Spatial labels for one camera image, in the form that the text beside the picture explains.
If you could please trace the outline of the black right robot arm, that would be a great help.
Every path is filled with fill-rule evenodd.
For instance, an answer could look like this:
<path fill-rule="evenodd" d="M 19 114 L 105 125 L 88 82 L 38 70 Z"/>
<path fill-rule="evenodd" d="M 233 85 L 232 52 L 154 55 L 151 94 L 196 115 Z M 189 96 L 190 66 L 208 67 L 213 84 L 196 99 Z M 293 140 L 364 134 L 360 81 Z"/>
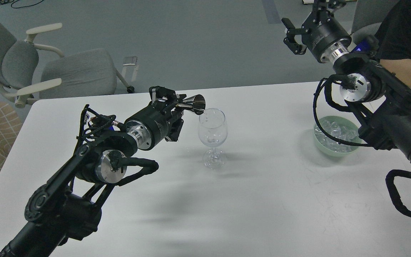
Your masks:
<path fill-rule="evenodd" d="M 344 5 L 344 0 L 315 0 L 300 28 L 288 18 L 281 19 L 286 27 L 284 43 L 294 54 L 304 54 L 308 49 L 319 63 L 329 62 L 335 71 L 323 78 L 315 91 L 315 123 L 339 144 L 361 145 L 335 138 L 321 126 L 316 108 L 324 91 L 329 106 L 355 115 L 361 125 L 358 134 L 363 147 L 397 148 L 411 163 L 411 89 L 375 61 L 378 43 L 372 35 L 367 38 L 367 48 L 349 51 L 354 38 L 334 17 L 334 12 Z M 385 179 L 394 207 L 411 217 L 411 210 L 401 201 L 394 184 L 395 177 L 411 179 L 411 172 L 391 170 Z"/>

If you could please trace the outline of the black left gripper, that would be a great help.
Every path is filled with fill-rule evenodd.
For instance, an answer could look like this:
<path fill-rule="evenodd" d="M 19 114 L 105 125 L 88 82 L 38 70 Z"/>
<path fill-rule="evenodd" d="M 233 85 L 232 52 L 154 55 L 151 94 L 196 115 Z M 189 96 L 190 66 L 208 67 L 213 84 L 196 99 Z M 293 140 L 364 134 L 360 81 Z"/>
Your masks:
<path fill-rule="evenodd" d="M 162 140 L 177 142 L 184 124 L 184 111 L 176 108 L 186 94 L 161 86 L 149 88 L 151 103 L 124 121 L 139 150 L 151 150 Z"/>

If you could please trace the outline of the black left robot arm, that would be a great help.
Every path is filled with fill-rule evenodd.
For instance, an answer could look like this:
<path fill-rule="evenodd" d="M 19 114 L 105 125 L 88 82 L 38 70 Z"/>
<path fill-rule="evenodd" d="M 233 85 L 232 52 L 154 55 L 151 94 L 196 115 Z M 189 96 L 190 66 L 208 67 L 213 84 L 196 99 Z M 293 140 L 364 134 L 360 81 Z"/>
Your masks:
<path fill-rule="evenodd" d="M 69 239 L 82 240 L 98 229 L 102 207 L 113 189 L 154 173 L 159 164 L 136 158 L 160 141 L 178 140 L 188 98 L 161 86 L 149 89 L 150 102 L 119 122 L 88 104 L 81 112 L 72 157 L 29 198 L 27 223 L 0 251 L 0 257 L 48 257 Z"/>

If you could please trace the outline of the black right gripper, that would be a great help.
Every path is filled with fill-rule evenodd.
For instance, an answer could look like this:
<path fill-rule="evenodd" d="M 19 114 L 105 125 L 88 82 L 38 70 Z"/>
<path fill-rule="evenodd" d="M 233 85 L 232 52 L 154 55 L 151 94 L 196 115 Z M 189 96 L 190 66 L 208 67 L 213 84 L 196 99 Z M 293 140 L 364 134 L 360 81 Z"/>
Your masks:
<path fill-rule="evenodd" d="M 329 62 L 331 46 L 347 48 L 352 42 L 351 36 L 334 17 L 334 12 L 346 4 L 346 0 L 314 0 L 310 17 L 302 28 L 295 28 L 289 18 L 282 18 L 286 28 L 284 44 L 293 54 L 302 55 L 309 49 L 318 63 Z M 296 41 L 297 35 L 302 35 L 304 45 Z"/>

